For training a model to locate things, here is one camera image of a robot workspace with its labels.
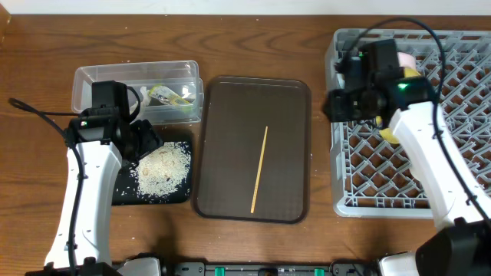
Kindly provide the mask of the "white tissue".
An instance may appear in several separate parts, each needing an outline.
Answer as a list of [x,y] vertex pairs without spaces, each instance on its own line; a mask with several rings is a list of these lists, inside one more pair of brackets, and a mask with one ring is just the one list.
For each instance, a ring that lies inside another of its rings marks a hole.
[[147,89],[146,86],[142,86],[140,88],[140,93],[142,94],[143,96],[143,99],[141,100],[141,104],[145,107],[149,106],[150,105],[150,101],[151,101],[151,97],[149,95],[149,90]]

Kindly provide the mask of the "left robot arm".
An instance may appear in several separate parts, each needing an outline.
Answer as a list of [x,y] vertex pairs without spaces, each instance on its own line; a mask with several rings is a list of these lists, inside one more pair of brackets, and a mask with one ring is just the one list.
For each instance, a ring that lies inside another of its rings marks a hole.
[[39,275],[116,275],[109,249],[117,175],[163,145],[148,120],[131,110],[132,87],[93,83],[91,107],[60,133],[68,148],[68,180],[61,218]]

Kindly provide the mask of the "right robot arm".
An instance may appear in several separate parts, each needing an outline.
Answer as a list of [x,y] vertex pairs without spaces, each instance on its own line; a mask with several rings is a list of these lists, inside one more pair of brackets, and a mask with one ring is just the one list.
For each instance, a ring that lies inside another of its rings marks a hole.
[[395,136],[429,200],[437,233],[416,251],[388,255],[381,275],[488,275],[490,198],[447,129],[440,95],[423,76],[408,77],[394,40],[347,53],[336,70],[344,87],[327,95],[331,122],[372,120]]

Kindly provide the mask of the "green snack wrapper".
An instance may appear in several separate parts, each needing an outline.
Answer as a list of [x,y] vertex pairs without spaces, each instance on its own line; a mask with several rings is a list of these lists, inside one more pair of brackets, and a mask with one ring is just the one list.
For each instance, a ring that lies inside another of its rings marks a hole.
[[156,85],[149,91],[149,96],[164,105],[187,105],[189,101],[184,100],[179,94],[164,85]]

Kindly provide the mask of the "white bowl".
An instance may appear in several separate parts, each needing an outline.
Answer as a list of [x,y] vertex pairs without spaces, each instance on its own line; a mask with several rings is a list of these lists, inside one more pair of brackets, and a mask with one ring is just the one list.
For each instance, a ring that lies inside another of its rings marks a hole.
[[401,67],[411,68],[413,70],[417,69],[416,58],[414,56],[404,52],[398,52],[397,58]]

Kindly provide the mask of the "yellow round plate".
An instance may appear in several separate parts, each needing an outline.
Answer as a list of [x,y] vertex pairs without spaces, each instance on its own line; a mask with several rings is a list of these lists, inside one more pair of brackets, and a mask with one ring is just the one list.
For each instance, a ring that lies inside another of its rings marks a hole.
[[[405,67],[404,68],[404,76],[405,77],[417,77],[420,76],[420,73],[417,71],[415,67]],[[379,129],[380,136],[391,144],[399,144],[399,140],[395,135],[392,134],[388,127],[382,126],[382,118],[377,116],[375,118],[376,127]]]

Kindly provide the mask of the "pile of white rice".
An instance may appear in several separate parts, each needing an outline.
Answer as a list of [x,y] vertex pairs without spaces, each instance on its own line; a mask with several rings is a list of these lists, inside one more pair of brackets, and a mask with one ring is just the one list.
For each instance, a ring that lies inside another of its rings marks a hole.
[[191,144],[187,141],[165,142],[142,158],[130,171],[136,177],[137,197],[163,201],[171,196],[185,196],[190,192]]

